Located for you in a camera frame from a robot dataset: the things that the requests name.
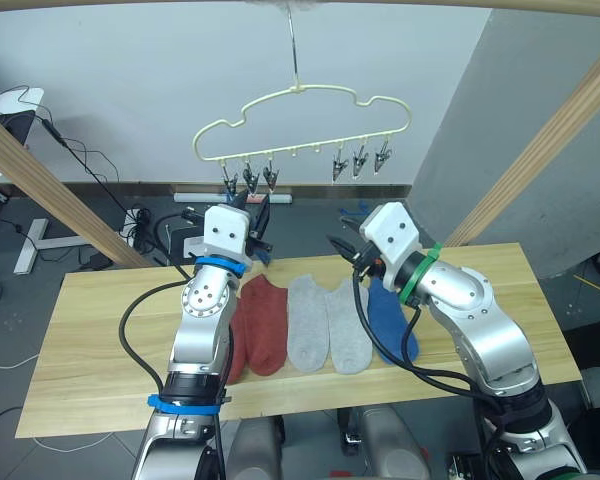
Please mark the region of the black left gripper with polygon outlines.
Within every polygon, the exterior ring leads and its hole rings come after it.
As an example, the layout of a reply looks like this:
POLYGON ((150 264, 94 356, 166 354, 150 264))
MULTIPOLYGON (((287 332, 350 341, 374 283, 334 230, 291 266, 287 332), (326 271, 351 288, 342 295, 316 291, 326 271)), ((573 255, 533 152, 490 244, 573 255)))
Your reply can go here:
MULTIPOLYGON (((235 192, 230 197, 228 205, 238 210, 246 208, 248 200, 248 190, 243 189, 240 192, 235 192)), ((264 233, 268 226, 270 218, 270 197, 264 196, 259 204, 259 209, 255 218, 255 226, 249 232, 246 241, 246 253, 252 259, 257 259, 262 263, 270 263, 272 260, 271 252, 273 245, 263 240, 264 233)))

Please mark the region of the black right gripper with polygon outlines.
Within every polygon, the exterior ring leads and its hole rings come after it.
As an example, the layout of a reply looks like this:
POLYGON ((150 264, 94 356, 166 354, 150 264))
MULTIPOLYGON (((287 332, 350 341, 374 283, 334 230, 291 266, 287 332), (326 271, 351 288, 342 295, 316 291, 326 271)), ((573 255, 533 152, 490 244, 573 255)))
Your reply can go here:
MULTIPOLYGON (((354 232, 359 232, 364 220, 359 217, 341 216, 339 221, 354 232)), ((354 277, 358 282, 365 278, 382 280, 386 273, 386 265, 381 258, 379 248, 371 241, 365 243, 360 251, 348 241, 328 235, 327 239, 336 252, 349 264, 353 265, 354 277)))

